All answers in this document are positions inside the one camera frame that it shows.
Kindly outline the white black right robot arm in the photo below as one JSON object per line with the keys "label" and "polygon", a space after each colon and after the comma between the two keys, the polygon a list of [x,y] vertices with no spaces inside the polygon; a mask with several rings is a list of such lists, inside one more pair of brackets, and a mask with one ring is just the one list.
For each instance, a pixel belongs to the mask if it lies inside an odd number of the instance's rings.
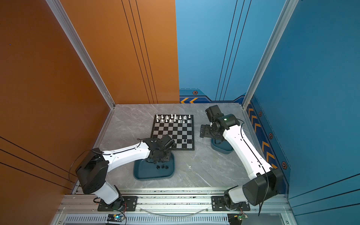
{"label": "white black right robot arm", "polygon": [[215,141],[227,141],[243,163],[249,182],[224,192],[225,206],[237,209],[241,203],[259,205],[280,194],[284,175],[279,168],[271,166],[256,150],[243,129],[244,121],[233,114],[224,115],[218,105],[205,110],[209,125],[202,125],[200,137]]}

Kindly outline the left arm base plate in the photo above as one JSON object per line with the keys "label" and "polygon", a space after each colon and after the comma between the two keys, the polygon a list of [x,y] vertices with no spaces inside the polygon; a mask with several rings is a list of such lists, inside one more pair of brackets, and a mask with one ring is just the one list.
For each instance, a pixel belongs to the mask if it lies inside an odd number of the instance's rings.
{"label": "left arm base plate", "polygon": [[99,212],[134,212],[137,207],[137,196],[123,196],[122,201],[116,200],[112,204],[106,204],[103,199],[98,203]]}

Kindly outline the teal tray with white pieces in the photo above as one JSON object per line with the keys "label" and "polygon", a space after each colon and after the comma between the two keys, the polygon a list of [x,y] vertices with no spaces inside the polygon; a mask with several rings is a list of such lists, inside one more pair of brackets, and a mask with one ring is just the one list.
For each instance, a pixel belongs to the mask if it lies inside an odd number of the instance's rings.
{"label": "teal tray with white pieces", "polygon": [[220,152],[222,154],[230,154],[233,152],[233,147],[226,140],[220,141],[214,138],[211,139],[211,147],[213,150]]}

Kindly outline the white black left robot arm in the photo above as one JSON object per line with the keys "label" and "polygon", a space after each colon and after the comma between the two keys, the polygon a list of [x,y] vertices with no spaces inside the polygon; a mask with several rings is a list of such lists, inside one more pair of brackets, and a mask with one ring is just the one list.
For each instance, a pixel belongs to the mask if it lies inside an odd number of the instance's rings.
{"label": "white black left robot arm", "polygon": [[90,150],[76,169],[76,175],[84,194],[94,194],[113,211],[125,209],[125,200],[115,185],[107,182],[107,174],[115,168],[137,161],[152,163],[170,161],[175,141],[165,135],[162,138],[145,138],[139,143],[111,151],[99,148]]}

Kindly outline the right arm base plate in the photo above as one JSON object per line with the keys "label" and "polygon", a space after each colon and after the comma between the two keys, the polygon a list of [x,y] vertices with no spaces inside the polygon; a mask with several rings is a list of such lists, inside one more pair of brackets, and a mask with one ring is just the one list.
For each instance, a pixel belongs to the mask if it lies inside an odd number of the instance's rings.
{"label": "right arm base plate", "polygon": [[212,206],[212,210],[215,212],[220,212],[220,211],[249,212],[250,211],[250,205],[248,204],[248,202],[234,203],[231,201],[230,198],[225,196],[212,196],[211,206]]}

